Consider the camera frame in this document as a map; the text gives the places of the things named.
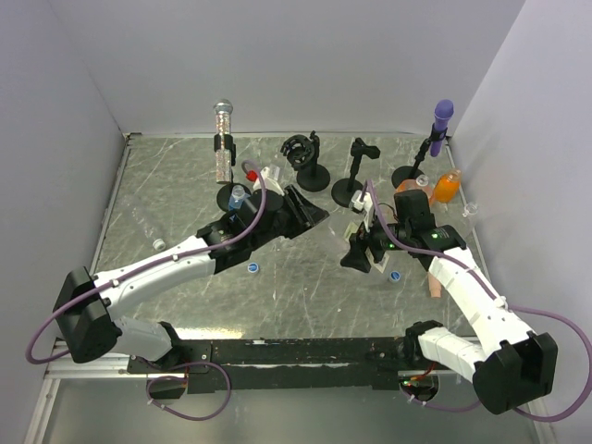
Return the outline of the white blue Pocari cap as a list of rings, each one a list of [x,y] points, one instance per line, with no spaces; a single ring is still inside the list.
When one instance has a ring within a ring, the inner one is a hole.
[[[391,271],[389,273],[388,279],[391,282],[398,282],[401,279],[401,274],[398,271]]]

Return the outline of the blue label water bottle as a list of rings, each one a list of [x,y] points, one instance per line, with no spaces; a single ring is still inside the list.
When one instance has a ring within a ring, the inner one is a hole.
[[[251,196],[250,190],[241,184],[232,187],[228,197],[228,210],[239,210],[244,201]]]

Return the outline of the white blue bottle cap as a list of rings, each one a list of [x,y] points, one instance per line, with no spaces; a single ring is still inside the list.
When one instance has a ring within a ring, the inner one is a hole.
[[[256,262],[251,262],[247,265],[248,272],[256,274],[260,271],[260,266]]]

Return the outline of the clear white-capped tea bottle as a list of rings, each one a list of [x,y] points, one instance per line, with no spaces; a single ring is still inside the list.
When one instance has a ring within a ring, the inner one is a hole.
[[[339,265],[365,274],[384,274],[387,270],[390,240],[380,225],[367,229],[364,222],[350,223],[345,232],[348,251]]]

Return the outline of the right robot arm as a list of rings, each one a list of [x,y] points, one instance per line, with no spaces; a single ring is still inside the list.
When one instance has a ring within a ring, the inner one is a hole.
[[[387,252],[404,250],[448,292],[478,338],[463,339],[437,321],[414,323],[400,341],[397,357],[414,368],[441,364],[473,384],[477,398],[493,414],[505,413],[550,394],[558,346],[512,313],[476,264],[457,230],[438,226],[423,191],[395,194],[396,220],[389,224],[370,191],[356,191],[352,211],[364,220],[349,237],[344,267],[363,273]]]

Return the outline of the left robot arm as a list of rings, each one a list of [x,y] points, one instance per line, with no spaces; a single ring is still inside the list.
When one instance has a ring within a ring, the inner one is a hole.
[[[72,360],[86,364],[118,352],[145,358],[163,372],[175,370],[183,350],[174,328],[130,318],[128,311],[182,283],[245,263],[270,241],[294,239],[327,217],[293,186],[280,193],[256,191],[168,250],[96,275],[84,266],[70,271],[54,312]]]

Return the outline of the orange square bottle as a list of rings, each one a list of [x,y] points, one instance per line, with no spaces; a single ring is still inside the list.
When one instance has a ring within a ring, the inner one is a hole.
[[[425,174],[418,176],[416,179],[405,179],[396,189],[396,192],[420,190],[422,191],[428,200],[429,205],[432,205],[435,201],[434,189],[429,180],[429,177]]]

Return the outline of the orange round bottle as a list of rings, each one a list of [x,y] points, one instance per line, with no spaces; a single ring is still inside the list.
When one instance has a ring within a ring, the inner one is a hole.
[[[440,177],[434,188],[434,198],[437,202],[447,204],[451,201],[461,186],[462,171],[453,169]]]

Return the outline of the clear bottle at left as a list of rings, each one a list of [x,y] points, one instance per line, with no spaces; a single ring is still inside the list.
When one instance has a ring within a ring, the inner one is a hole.
[[[126,195],[123,198],[125,215],[133,223],[134,227],[157,252],[166,249],[167,243],[163,230],[148,211],[147,207],[135,195]]]

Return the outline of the black empty clip stand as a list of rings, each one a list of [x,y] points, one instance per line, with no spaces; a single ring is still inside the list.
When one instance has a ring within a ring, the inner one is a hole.
[[[357,179],[360,165],[364,156],[371,160],[380,157],[380,149],[375,145],[366,144],[361,138],[355,138],[351,144],[350,156],[352,163],[349,176],[337,180],[331,189],[333,201],[341,207],[348,207],[352,196],[363,188],[363,184]]]

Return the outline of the pink beige microphone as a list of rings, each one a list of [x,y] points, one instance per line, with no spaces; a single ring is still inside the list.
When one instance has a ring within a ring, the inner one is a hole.
[[[431,273],[427,274],[428,288],[431,298],[440,298],[442,294],[441,283]]]

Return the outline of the black glitter microphone stand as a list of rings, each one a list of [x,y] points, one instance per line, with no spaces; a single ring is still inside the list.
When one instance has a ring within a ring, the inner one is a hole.
[[[226,168],[226,172],[230,173],[230,181],[221,183],[221,188],[218,190],[216,195],[216,204],[220,210],[226,212],[228,210],[228,197],[232,187],[236,184],[241,184],[234,180],[232,173],[232,168],[236,166],[236,144],[234,143],[233,137],[230,134],[217,134],[214,137],[214,151],[216,154],[216,167],[222,167],[225,165],[223,163],[222,155],[229,157],[229,165]]]

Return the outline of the black purple microphone stand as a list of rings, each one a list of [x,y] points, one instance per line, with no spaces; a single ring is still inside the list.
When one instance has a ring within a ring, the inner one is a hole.
[[[421,176],[423,172],[420,170],[420,165],[426,160],[426,156],[428,154],[432,157],[438,156],[447,138],[448,129],[438,129],[436,124],[433,124],[429,136],[420,145],[413,164],[411,166],[399,166],[393,171],[391,175],[392,185],[397,188],[406,179],[417,179]]]

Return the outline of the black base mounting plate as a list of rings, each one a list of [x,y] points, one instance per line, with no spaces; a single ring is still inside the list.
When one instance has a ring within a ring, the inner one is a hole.
[[[244,389],[370,387],[397,390],[406,376],[451,374],[402,354],[402,339],[184,339],[180,360],[148,364],[131,358],[127,372],[187,376],[190,394]]]

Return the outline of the glitter silver microphone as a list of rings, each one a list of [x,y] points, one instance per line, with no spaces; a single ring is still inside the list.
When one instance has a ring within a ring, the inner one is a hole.
[[[230,116],[233,111],[232,103],[227,99],[219,100],[215,106],[216,135],[215,159],[216,182],[227,184],[232,181],[232,147]]]

